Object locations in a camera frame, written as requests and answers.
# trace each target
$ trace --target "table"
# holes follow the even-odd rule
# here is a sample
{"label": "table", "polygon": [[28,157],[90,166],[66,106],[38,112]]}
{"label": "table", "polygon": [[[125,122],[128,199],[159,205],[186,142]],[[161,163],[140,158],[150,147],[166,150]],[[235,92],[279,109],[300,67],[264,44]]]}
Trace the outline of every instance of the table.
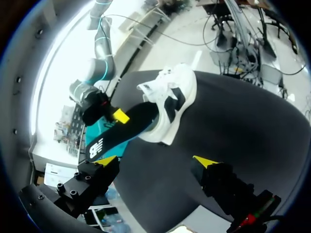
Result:
{"label": "table", "polygon": [[[136,86],[153,80],[158,72],[127,73],[112,104],[127,111],[142,102]],[[280,207],[295,188],[307,158],[310,125],[290,103],[230,77],[199,71],[196,77],[196,100],[183,114],[172,145],[134,139],[114,181],[124,203],[149,233],[168,231],[198,205],[232,220],[193,178],[193,155],[231,164],[240,179],[255,185],[255,194],[268,189],[279,195]]]}

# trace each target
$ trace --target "bolt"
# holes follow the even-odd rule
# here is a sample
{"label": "bolt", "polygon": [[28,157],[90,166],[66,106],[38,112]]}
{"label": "bolt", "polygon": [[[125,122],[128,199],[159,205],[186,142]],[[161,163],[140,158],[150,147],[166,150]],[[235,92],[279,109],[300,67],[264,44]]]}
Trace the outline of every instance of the bolt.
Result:
{"label": "bolt", "polygon": [[65,190],[66,189],[65,189],[64,184],[62,184],[62,183],[58,183],[57,184],[57,191],[58,191],[58,193],[63,193]]}
{"label": "bolt", "polygon": [[74,177],[78,180],[78,179],[80,179],[80,175],[81,175],[80,172],[76,172],[76,173],[74,174]]}
{"label": "bolt", "polygon": [[76,190],[71,190],[70,195],[71,195],[72,199],[76,199],[79,196],[79,194]]}

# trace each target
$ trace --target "shoe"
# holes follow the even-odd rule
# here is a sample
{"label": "shoe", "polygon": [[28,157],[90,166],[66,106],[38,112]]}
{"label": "shoe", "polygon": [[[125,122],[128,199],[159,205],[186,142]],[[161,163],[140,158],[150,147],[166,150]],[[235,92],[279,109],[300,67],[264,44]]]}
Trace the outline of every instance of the shoe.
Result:
{"label": "shoe", "polygon": [[155,80],[139,84],[137,89],[143,91],[145,102],[156,103],[159,110],[155,126],[141,133],[139,138],[171,145],[182,114],[195,101],[197,81],[194,71],[184,63],[174,68],[166,67]]}

